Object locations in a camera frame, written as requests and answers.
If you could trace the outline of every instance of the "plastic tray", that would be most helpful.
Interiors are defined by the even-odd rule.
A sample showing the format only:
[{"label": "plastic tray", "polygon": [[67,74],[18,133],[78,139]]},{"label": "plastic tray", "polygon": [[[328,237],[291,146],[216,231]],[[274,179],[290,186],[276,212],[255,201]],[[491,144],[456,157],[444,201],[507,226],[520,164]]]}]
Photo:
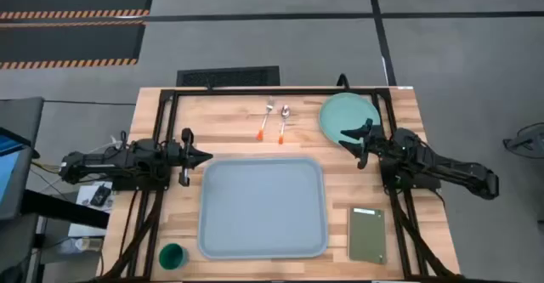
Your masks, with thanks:
[{"label": "plastic tray", "polygon": [[204,172],[198,247],[205,257],[310,258],[327,242],[323,172],[316,161],[216,161]]}]

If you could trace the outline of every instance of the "dark green cup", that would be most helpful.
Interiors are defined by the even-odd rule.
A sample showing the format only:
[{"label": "dark green cup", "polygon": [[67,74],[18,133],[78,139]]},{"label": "dark green cup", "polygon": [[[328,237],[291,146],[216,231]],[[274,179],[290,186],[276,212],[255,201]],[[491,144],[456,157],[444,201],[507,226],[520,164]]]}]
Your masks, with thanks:
[{"label": "dark green cup", "polygon": [[180,269],[189,259],[189,253],[178,244],[168,244],[159,253],[159,264],[166,270]]}]

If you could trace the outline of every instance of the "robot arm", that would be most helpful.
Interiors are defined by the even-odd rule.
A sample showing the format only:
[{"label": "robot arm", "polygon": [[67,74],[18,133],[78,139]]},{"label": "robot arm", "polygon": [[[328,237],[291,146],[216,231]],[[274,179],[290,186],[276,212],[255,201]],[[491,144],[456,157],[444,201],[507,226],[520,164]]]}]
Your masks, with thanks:
[{"label": "robot arm", "polygon": [[366,166],[370,152],[397,161],[399,168],[412,176],[421,173],[458,184],[486,200],[499,195],[498,177],[489,168],[439,156],[410,130],[399,128],[390,139],[386,139],[381,127],[372,126],[372,119],[367,119],[361,128],[344,130],[342,134],[352,139],[363,139],[361,144],[339,142],[360,159],[359,169]]},{"label": "robot arm", "polygon": [[[113,190],[165,190],[169,186],[170,168],[182,167],[179,182],[189,186],[188,169],[194,169],[213,155],[193,147],[194,135],[189,128],[182,131],[181,138],[183,146],[176,141],[158,144],[153,139],[141,139],[101,154],[71,152],[62,159],[59,175],[71,184],[107,178]],[[82,181],[92,174],[101,177]]]}]

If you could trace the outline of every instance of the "green plate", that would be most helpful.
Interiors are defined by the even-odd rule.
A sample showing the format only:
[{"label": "green plate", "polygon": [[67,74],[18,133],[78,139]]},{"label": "green plate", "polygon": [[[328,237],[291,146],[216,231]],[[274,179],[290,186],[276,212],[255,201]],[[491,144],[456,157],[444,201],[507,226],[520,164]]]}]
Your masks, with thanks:
[{"label": "green plate", "polygon": [[372,125],[380,124],[380,115],[374,105],[354,93],[335,94],[327,99],[320,109],[321,131],[337,144],[339,140],[359,142],[341,134],[340,131],[361,127],[367,118],[372,119]]}]

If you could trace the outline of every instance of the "gray floor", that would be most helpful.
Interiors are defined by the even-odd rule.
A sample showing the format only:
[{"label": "gray floor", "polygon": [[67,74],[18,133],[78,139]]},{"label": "gray floor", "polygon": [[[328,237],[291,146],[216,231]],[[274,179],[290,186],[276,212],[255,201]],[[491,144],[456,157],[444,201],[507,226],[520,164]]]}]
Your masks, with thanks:
[{"label": "gray floor", "polygon": [[[544,10],[544,0],[380,0],[383,12]],[[154,0],[152,15],[369,12],[369,0]],[[456,253],[469,277],[541,282],[544,168],[508,154],[502,139],[542,121],[544,18],[386,20],[399,85],[416,88],[429,143],[481,161],[501,177],[482,201],[445,184]],[[172,86],[177,70],[279,65],[283,85],[322,85],[345,72],[352,84],[384,85],[372,20],[149,24],[140,62],[129,67],[0,72],[0,98],[134,102],[144,86]],[[57,162],[128,130],[132,107],[47,104],[37,148]],[[45,184],[34,178],[35,190]],[[70,186],[62,184],[62,190]],[[56,263],[46,281],[87,279],[97,259]]]}]

